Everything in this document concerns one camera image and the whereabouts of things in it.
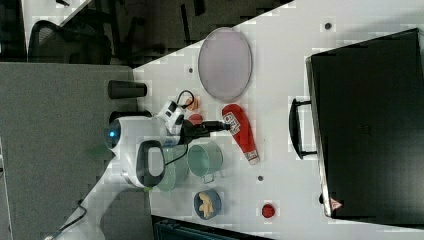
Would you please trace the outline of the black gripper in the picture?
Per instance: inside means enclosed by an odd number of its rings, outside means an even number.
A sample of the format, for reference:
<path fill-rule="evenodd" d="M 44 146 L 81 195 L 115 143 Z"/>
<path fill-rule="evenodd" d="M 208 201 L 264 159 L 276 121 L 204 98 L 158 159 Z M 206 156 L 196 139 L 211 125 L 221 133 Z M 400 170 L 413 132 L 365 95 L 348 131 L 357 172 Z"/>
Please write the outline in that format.
<path fill-rule="evenodd" d="M 180 144 L 189 144 L 195 139 L 209 137 L 210 133 L 222 132 L 230 129 L 230 124 L 221 121 L 204 121 L 194 125 L 189 120 L 184 120 L 180 132 Z"/>

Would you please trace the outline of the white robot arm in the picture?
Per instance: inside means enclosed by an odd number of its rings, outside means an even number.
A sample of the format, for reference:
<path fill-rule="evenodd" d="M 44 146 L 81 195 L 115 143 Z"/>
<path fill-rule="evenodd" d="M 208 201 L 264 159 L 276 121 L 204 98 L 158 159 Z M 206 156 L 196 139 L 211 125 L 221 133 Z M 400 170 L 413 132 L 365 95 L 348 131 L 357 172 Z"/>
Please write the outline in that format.
<path fill-rule="evenodd" d="M 164 177 L 154 173 L 150 164 L 164 164 L 164 150 L 228 130 L 222 121 L 192 124 L 184 118 L 185 108 L 167 101 L 153 116 L 121 116 L 108 129 L 108 148 L 114 157 L 105 172 L 78 203 L 77 209 L 61 228 L 45 240 L 105 240 L 100 222 L 117 195 L 130 188 L 152 188 Z"/>

